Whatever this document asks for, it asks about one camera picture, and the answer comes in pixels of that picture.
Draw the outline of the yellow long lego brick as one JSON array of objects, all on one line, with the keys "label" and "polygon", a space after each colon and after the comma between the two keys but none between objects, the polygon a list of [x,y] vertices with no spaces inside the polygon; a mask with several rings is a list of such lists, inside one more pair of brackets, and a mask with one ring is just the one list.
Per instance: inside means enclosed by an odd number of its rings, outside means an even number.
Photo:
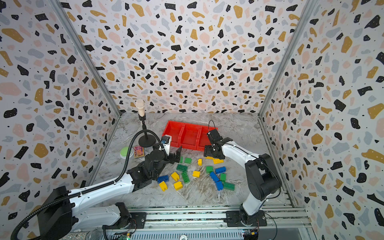
[{"label": "yellow long lego brick", "polygon": [[224,162],[224,160],[213,159],[213,163],[214,163],[214,165],[216,165],[216,164],[221,164],[221,163],[223,163],[223,162]]}]

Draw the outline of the yellow brick mid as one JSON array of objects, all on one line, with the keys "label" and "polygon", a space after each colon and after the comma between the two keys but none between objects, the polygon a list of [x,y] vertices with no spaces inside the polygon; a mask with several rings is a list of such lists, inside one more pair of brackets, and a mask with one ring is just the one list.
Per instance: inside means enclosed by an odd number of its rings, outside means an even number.
[{"label": "yellow brick mid", "polygon": [[175,181],[175,182],[178,182],[180,180],[180,176],[178,173],[174,172],[171,174],[171,177],[172,179]]}]

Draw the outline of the yellow square brick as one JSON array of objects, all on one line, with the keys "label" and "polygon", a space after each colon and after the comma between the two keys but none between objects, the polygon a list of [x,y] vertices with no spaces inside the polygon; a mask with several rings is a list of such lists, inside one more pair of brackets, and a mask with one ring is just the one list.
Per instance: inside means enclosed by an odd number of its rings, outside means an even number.
[{"label": "yellow square brick", "polygon": [[193,171],[193,177],[194,178],[199,178],[201,173],[199,171]]}]

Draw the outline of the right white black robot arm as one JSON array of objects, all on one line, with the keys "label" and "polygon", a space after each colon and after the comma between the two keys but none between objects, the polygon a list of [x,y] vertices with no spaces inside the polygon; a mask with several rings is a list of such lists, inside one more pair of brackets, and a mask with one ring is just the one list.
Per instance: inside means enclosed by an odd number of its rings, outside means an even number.
[{"label": "right white black robot arm", "polygon": [[231,138],[223,138],[216,129],[207,133],[210,145],[205,146],[204,156],[224,160],[226,157],[234,160],[246,171],[247,184],[250,193],[236,211],[234,217],[229,217],[228,224],[243,224],[252,226],[258,218],[264,216],[261,210],[268,199],[281,189],[281,181],[275,163],[268,154],[252,153]]}]

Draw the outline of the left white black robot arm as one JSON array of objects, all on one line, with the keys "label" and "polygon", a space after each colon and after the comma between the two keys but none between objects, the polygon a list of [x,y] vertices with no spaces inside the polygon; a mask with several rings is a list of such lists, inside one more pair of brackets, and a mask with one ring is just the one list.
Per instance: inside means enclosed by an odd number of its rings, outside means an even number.
[{"label": "left white black robot arm", "polygon": [[114,197],[130,194],[159,179],[167,164],[179,163],[181,148],[175,153],[153,149],[136,167],[124,171],[121,178],[93,186],[67,191],[55,189],[38,213],[42,240],[59,240],[75,230],[107,226],[122,229],[138,221],[132,217],[124,203],[97,208],[96,205]]}]

